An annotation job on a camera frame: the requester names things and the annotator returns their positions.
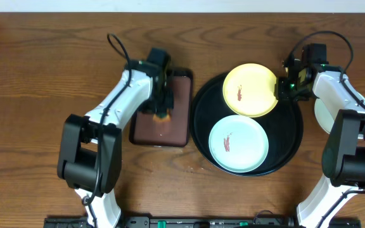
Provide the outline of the green and orange sponge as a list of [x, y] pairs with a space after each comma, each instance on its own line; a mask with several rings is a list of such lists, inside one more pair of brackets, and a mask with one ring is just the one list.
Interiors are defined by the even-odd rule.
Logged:
[[168, 122], [168, 121], [170, 121], [170, 115], [164, 114], [164, 115], [160, 116], [160, 115], [154, 114], [153, 121], [158, 122], [158, 123]]

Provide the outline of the mint plate with smear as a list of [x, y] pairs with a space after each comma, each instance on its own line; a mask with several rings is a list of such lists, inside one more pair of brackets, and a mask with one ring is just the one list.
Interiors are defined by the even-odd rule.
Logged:
[[331, 132], [340, 110], [354, 110], [365, 114], [365, 109], [359, 106], [357, 101], [345, 91], [323, 92], [316, 99], [314, 105], [316, 120], [328, 134]]

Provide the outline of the yellow plate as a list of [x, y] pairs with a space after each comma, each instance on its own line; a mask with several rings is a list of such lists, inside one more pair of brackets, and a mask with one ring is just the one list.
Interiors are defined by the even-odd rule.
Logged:
[[232, 69], [222, 85], [227, 106], [246, 117], [261, 117], [272, 111], [278, 103], [274, 95], [277, 77], [267, 67], [246, 63]]

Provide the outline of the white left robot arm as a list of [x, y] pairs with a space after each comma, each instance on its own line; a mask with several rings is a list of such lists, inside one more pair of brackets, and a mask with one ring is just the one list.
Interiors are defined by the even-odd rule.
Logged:
[[166, 115], [173, 104], [168, 67], [167, 60], [129, 60], [119, 83], [95, 109], [65, 120], [57, 175], [80, 196], [93, 227], [115, 227], [120, 220], [114, 187], [122, 168], [122, 131], [144, 105]]

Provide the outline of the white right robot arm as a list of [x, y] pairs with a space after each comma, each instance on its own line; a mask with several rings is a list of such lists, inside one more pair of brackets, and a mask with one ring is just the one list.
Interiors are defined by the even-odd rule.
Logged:
[[365, 194], [365, 100], [339, 66], [321, 60], [287, 60], [283, 66], [287, 77], [278, 80], [277, 97], [316, 97], [335, 119], [323, 149], [323, 175], [297, 206], [300, 226], [328, 227], [349, 199]]

